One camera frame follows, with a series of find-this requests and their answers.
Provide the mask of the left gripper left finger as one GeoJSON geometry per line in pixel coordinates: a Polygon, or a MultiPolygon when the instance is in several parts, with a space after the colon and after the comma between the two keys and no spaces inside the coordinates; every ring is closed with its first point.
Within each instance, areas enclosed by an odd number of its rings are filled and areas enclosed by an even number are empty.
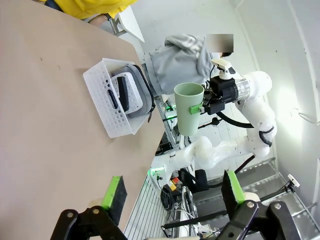
{"type": "Polygon", "coordinates": [[[119,228],[121,214],[127,198],[123,176],[113,176],[108,189],[98,205],[79,213],[65,209],[60,213],[52,232],[52,240],[126,240],[119,228]]]}

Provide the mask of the person's left hand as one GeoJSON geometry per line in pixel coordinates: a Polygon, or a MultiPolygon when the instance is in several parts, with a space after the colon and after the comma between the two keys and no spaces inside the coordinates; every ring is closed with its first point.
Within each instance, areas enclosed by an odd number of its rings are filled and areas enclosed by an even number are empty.
{"type": "Polygon", "coordinates": [[[93,17],[91,20],[88,21],[89,24],[99,27],[104,22],[108,21],[108,18],[105,14],[99,14],[93,17]]]}

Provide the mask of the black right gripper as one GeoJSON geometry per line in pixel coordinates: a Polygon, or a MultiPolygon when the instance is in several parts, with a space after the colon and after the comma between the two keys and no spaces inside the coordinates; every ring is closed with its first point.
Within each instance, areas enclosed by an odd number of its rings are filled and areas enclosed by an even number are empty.
{"type": "Polygon", "coordinates": [[[223,80],[219,76],[210,79],[209,87],[204,89],[203,105],[189,108],[191,115],[208,113],[213,115],[225,109],[226,104],[237,99],[237,87],[233,78],[223,80]]]}

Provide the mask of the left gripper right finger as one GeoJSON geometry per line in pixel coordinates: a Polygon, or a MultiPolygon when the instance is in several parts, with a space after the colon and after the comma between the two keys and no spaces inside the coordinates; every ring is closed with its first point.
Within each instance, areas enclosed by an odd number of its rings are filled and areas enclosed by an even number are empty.
{"type": "Polygon", "coordinates": [[[234,171],[224,172],[221,193],[229,222],[218,240],[243,240],[249,231],[259,232],[265,240],[301,238],[287,204],[274,201],[264,205],[247,199],[234,171]]]}

